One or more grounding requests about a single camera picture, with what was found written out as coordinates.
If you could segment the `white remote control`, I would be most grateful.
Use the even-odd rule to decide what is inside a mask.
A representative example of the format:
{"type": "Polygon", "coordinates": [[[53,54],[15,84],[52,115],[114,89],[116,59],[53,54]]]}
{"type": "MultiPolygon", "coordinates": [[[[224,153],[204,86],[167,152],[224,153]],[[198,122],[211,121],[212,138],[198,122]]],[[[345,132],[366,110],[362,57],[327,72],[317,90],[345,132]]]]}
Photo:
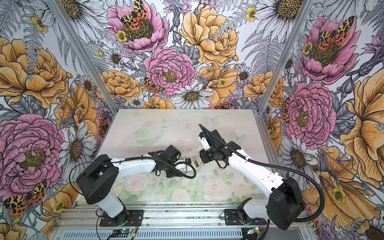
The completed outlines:
{"type": "Polygon", "coordinates": [[[184,160],[179,160],[177,161],[176,169],[184,172],[191,171],[192,168],[195,168],[194,161],[198,161],[199,166],[201,165],[201,162],[197,159],[184,159],[184,160]]]}

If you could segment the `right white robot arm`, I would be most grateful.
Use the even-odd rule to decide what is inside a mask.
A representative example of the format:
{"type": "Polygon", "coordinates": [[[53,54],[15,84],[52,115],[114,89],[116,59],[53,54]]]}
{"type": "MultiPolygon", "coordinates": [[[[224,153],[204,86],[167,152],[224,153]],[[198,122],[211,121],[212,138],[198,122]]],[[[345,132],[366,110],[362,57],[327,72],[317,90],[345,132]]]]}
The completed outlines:
{"type": "Polygon", "coordinates": [[[199,134],[203,149],[203,163],[224,162],[242,173],[265,195],[266,200],[245,199],[237,207],[237,215],[244,225],[254,219],[265,219],[278,228],[287,230],[304,211],[305,204],[298,183],[293,178],[283,178],[267,169],[267,164],[253,160],[239,145],[226,143],[218,131],[202,129],[199,134]]]}

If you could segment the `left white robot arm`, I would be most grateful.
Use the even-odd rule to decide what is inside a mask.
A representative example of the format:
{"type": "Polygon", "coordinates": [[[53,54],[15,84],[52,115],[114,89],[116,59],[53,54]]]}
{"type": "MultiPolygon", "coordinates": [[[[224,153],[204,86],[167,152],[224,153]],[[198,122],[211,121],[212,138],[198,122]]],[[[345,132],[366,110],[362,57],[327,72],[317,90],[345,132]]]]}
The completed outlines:
{"type": "Polygon", "coordinates": [[[172,145],[164,151],[126,159],[112,159],[108,155],[100,155],[79,174],[76,183],[89,205],[97,205],[110,218],[117,218],[126,210],[120,199],[111,193],[111,188],[117,180],[141,173],[175,174],[176,163],[180,157],[181,152],[172,145]]]}

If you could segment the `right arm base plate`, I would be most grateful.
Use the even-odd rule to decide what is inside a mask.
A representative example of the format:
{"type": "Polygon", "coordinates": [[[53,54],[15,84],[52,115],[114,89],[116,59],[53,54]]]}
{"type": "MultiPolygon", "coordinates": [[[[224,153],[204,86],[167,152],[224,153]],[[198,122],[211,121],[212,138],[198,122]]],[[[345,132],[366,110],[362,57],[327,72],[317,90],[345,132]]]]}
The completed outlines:
{"type": "Polygon", "coordinates": [[[227,226],[245,226],[245,225],[255,225],[255,226],[264,226],[267,221],[265,219],[251,219],[248,217],[244,211],[238,209],[225,209],[224,215],[221,216],[224,219],[227,226]]]}

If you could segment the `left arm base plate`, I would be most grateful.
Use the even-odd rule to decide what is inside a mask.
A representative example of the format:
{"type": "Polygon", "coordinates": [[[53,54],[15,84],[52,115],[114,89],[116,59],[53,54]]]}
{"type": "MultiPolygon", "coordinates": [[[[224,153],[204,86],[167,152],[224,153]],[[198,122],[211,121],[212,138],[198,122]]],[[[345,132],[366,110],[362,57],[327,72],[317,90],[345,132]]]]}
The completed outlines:
{"type": "Polygon", "coordinates": [[[116,217],[111,218],[103,212],[101,216],[101,227],[140,227],[142,225],[143,210],[123,210],[116,217]]]}

